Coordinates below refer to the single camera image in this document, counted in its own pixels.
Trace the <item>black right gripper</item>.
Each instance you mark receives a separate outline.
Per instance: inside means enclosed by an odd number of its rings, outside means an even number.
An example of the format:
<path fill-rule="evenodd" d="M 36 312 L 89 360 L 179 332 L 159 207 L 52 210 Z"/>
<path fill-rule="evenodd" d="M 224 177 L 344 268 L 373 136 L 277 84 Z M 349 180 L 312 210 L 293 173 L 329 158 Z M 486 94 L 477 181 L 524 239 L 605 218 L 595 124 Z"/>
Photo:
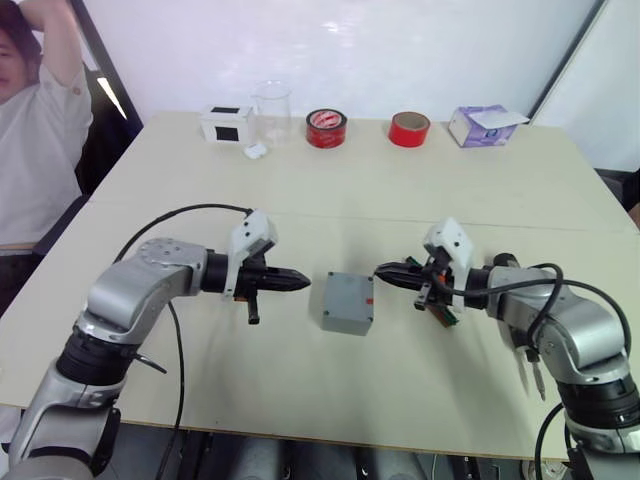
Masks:
<path fill-rule="evenodd" d="M 390 285 L 407 290 L 418 290 L 414 301 L 417 310 L 428 311 L 442 326 L 455 326 L 458 318 L 450 309 L 451 298 L 437 289 L 431 280 L 419 273 L 419 265 L 413 262 L 386 262 L 374 275 Z"/>

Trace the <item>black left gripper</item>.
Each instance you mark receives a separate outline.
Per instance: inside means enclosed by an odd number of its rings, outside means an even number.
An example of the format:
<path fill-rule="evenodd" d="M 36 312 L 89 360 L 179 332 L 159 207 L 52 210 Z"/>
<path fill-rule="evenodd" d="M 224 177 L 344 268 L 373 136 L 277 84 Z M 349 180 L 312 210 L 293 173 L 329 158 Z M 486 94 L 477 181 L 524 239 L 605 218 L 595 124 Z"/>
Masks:
<path fill-rule="evenodd" d="M 303 290 L 310 285 L 310 279 L 295 269 L 268 267 L 265 254 L 259 253 L 242 262 L 233 299 L 247 304 L 248 324 L 258 325 L 260 323 L 259 290 L 292 292 Z"/>

